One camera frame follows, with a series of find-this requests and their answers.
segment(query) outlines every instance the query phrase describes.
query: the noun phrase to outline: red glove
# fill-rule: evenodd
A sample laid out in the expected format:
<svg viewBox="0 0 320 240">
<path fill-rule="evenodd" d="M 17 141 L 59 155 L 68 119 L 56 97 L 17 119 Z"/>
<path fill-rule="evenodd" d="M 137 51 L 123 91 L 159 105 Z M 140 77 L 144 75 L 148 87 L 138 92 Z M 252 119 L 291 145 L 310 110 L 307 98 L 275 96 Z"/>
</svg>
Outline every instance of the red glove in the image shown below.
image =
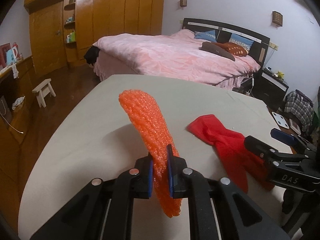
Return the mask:
<svg viewBox="0 0 320 240">
<path fill-rule="evenodd" d="M 248 181 L 245 171 L 250 173 L 266 190 L 274 185 L 266 182 L 267 169 L 263 160 L 244 147 L 241 133 L 226 129 L 213 115 L 203 115 L 187 126 L 187 130 L 205 143 L 215 146 L 229 178 L 245 193 Z"/>
</svg>

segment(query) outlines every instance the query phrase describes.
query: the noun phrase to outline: brown pillow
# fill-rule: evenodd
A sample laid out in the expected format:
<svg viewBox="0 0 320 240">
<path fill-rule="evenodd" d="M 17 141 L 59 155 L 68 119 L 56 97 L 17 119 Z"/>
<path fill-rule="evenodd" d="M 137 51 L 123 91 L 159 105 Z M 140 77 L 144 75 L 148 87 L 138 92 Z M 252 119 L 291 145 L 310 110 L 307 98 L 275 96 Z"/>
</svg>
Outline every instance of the brown pillow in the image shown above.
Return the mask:
<svg viewBox="0 0 320 240">
<path fill-rule="evenodd" d="M 236 61 L 235 57 L 231 55 L 231 53 L 227 52 L 226 50 L 224 50 L 223 48 L 217 46 L 216 44 L 209 42 L 209 41 L 205 41 L 202 43 L 202 47 L 200 48 L 201 50 L 219 55 L 221 57 L 225 57 L 228 59 L 231 59 L 233 61 Z"/>
<path fill-rule="evenodd" d="M 244 56 L 247 56 L 248 54 L 248 51 L 244 47 L 238 44 L 234 44 L 232 42 L 227 42 L 227 43 L 214 42 L 214 44 L 224 49 L 225 51 L 230 52 L 232 55 L 235 55 L 235 56 L 244 57 Z"/>
</svg>

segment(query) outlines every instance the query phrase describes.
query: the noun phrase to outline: nightstand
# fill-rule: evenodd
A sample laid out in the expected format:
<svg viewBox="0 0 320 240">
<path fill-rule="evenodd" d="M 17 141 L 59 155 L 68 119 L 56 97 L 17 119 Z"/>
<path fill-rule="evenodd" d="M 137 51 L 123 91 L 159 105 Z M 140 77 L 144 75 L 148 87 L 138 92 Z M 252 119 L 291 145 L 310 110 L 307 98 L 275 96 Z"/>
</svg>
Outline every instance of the nightstand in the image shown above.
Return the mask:
<svg viewBox="0 0 320 240">
<path fill-rule="evenodd" d="M 273 111 L 281 105 L 289 86 L 286 82 L 276 78 L 266 69 L 262 69 L 254 77 L 252 95 L 262 100 Z"/>
</svg>

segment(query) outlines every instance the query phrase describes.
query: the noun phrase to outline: plaid bag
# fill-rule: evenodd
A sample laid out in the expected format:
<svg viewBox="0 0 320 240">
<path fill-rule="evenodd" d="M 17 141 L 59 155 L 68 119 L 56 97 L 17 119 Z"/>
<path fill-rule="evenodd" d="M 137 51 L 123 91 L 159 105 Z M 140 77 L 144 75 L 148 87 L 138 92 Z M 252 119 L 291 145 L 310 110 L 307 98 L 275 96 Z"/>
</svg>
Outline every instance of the plaid bag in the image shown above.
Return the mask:
<svg viewBox="0 0 320 240">
<path fill-rule="evenodd" d="M 296 91 L 291 91 L 286 96 L 284 111 L 294 114 L 302 124 L 302 131 L 307 133 L 313 119 L 313 108 Z"/>
</svg>

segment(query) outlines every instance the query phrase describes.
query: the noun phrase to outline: red picture frame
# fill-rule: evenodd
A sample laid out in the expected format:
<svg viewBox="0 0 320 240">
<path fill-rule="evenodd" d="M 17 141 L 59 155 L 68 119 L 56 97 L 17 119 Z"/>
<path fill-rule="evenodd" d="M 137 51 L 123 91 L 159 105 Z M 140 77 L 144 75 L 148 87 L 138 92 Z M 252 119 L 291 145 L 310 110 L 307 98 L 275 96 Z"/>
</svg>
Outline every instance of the red picture frame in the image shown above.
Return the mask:
<svg viewBox="0 0 320 240">
<path fill-rule="evenodd" d="M 7 66 L 7 51 L 11 49 L 10 43 L 0 46 L 0 65 L 3 68 Z"/>
</svg>

